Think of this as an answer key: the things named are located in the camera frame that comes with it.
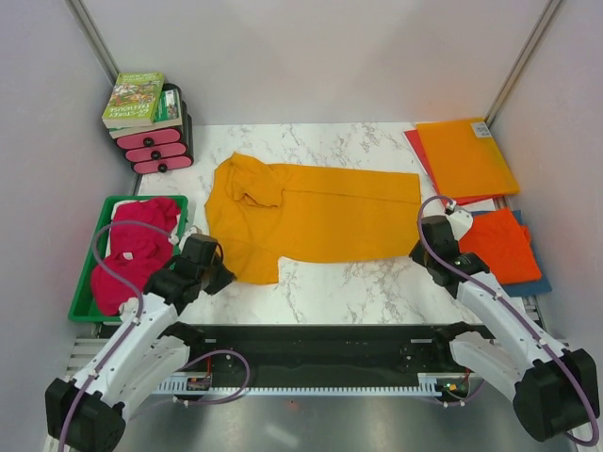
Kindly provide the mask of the yellow t shirt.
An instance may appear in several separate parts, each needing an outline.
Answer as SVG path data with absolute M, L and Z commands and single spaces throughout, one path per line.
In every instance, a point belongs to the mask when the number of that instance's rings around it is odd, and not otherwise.
M 224 264 L 242 283 L 279 281 L 279 260 L 338 264 L 410 253 L 418 240 L 414 173 L 266 164 L 233 153 L 205 204 Z

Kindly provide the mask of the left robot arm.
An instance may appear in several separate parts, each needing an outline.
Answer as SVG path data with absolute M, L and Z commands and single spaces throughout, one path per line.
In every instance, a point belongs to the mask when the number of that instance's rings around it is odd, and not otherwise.
M 234 279 L 218 240 L 190 235 L 135 292 L 134 307 L 101 350 L 46 389 L 47 429 L 58 450 L 114 450 L 127 421 L 162 381 L 203 366 L 204 334 L 179 316 L 201 293 L 215 295 Z

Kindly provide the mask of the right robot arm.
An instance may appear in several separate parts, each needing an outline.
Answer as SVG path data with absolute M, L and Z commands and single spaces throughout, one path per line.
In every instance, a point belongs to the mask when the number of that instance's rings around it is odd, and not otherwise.
M 570 435 L 583 425 L 590 439 L 571 436 L 582 446 L 601 438 L 596 364 L 583 349 L 572 350 L 538 326 L 511 302 L 487 265 L 459 249 L 460 213 L 420 217 L 419 240 L 410 253 L 432 280 L 476 315 L 494 336 L 490 343 L 474 328 L 457 323 L 444 328 L 432 346 L 442 370 L 458 365 L 477 373 L 503 394 L 523 429 L 536 441 Z

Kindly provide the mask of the folded orange t shirt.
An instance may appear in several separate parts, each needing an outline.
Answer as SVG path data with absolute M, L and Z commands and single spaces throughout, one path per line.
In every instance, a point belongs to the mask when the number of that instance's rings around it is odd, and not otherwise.
M 476 215 L 459 246 L 461 252 L 479 256 L 501 284 L 530 283 L 542 277 L 530 232 L 509 208 Z

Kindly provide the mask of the magenta t shirt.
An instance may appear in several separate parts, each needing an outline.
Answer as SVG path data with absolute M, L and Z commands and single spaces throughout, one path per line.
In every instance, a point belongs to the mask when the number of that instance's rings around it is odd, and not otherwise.
M 172 257 L 173 245 L 161 233 L 124 222 L 140 221 L 173 234 L 180 214 L 181 208 L 171 198 L 119 202 L 112 210 L 111 219 L 122 225 L 108 232 L 109 250 L 103 259 L 106 267 L 141 290 L 152 273 Z M 135 296 L 129 287 L 100 266 L 91 272 L 90 288 L 99 311 L 107 316 L 117 315 L 121 305 Z

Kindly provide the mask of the orange plastic folder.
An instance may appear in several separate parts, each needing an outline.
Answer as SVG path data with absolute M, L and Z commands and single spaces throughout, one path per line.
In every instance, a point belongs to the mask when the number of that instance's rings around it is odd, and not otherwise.
M 416 130 L 441 194 L 458 200 L 520 191 L 484 119 L 423 122 Z

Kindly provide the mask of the white t shirt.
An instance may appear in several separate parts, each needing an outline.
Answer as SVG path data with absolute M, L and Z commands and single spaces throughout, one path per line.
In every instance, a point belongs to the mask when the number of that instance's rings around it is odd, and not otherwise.
M 139 307 L 139 300 L 130 298 L 119 308 L 119 318 L 122 323 L 130 323 L 136 316 Z

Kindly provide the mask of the red plastic folder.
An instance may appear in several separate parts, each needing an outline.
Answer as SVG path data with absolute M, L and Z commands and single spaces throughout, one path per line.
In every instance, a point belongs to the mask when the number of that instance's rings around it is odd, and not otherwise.
M 427 158 L 427 154 L 424 149 L 424 146 L 421 142 L 419 133 L 417 132 L 416 129 L 413 129 L 413 130 L 405 131 L 404 135 L 405 135 L 406 139 L 408 140 L 408 142 L 410 143 L 413 151 L 415 152 L 416 157 L 418 158 L 422 168 L 427 173 L 427 175 L 432 183 L 432 187 L 433 187 L 434 191 L 437 194 L 439 194 L 440 190 L 435 181 L 435 178 L 434 178 L 434 175 L 432 172 L 432 168 L 431 168 L 431 165 Z M 469 210 L 472 212 L 494 211 L 497 209 L 495 206 L 494 199 L 488 198 L 488 197 L 455 198 L 455 201 L 459 205 L 461 205 L 465 210 Z

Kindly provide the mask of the pink and black drawer unit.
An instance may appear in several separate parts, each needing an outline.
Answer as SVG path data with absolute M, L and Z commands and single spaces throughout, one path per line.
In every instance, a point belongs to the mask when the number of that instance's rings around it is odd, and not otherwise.
M 163 89 L 169 85 L 174 84 L 166 83 Z M 171 170 L 188 168 L 193 164 L 193 122 L 187 111 L 187 104 L 183 100 L 181 89 L 180 92 L 183 103 L 183 124 L 181 126 L 113 138 L 114 143 L 122 151 L 123 157 L 130 163 L 133 172 L 137 174 L 166 173 Z

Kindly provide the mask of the green plastic tray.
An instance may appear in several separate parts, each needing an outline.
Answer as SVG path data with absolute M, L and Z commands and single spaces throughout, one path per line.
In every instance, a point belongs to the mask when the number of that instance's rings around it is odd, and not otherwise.
M 131 202 L 147 202 L 153 199 L 154 196 L 109 196 L 101 208 L 95 230 L 92 235 L 96 235 L 100 229 L 109 224 L 116 210 L 121 205 Z M 178 223 L 174 232 L 181 236 L 187 226 L 188 217 L 188 198 L 183 195 L 168 195 L 169 199 L 175 201 L 180 209 L 180 214 L 177 216 Z M 97 261 L 94 258 L 92 250 L 88 251 L 78 284 L 75 288 L 72 304 L 68 312 L 68 318 L 74 323 L 95 323 L 95 324 L 113 324 L 119 325 L 121 320 L 118 316 L 103 315 L 98 309 L 96 300 L 93 297 L 91 290 L 91 274 L 97 267 Z

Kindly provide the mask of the green illustrated book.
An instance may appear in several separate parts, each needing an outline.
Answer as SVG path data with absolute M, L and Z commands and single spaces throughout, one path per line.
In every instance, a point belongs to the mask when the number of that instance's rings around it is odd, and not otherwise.
M 102 115 L 105 127 L 151 125 L 163 85 L 163 73 L 119 73 Z

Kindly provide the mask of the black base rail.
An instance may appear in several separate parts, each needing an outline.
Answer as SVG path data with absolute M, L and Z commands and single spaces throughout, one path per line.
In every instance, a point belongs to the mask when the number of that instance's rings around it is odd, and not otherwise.
M 214 388 L 411 386 L 421 373 L 464 375 L 444 350 L 443 326 L 189 326 L 165 330 L 190 348 Z

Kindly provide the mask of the right aluminium corner post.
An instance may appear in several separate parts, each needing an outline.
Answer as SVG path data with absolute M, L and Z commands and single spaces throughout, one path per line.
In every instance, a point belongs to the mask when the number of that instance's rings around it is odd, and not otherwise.
M 539 47 L 546 38 L 550 27 L 554 24 L 562 7 L 566 4 L 564 0 L 548 0 L 540 13 L 521 51 L 519 52 L 513 66 L 501 85 L 497 96 L 491 103 L 486 116 L 485 123 L 492 128 L 500 116 L 503 107 L 508 103 L 516 87 L 518 86 L 525 70 L 536 55 Z

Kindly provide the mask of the aluminium corner post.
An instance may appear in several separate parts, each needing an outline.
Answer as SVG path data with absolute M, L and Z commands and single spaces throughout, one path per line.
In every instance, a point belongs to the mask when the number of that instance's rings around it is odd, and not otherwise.
M 503 107 L 508 103 L 516 87 L 518 86 L 525 70 L 536 55 L 539 47 L 546 38 L 550 27 L 554 24 L 562 7 L 566 4 L 564 0 L 548 0 L 540 13 L 521 51 L 519 52 L 513 66 L 501 85 L 497 96 L 491 103 L 486 116 L 485 123 L 492 128 L 500 116 Z
M 95 54 L 106 76 L 111 82 L 115 82 L 120 72 L 119 67 L 114 57 L 111 55 L 85 2 L 82 0 L 66 0 L 65 3 L 89 43 L 92 52 Z

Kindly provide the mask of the left aluminium corner post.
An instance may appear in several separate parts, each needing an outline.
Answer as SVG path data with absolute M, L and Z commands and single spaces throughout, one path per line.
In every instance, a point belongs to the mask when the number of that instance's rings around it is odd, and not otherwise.
M 111 55 L 85 2 L 82 0 L 66 0 L 65 3 L 89 43 L 92 52 L 95 54 L 106 76 L 111 82 L 115 82 L 120 72 L 119 67 L 114 57 Z

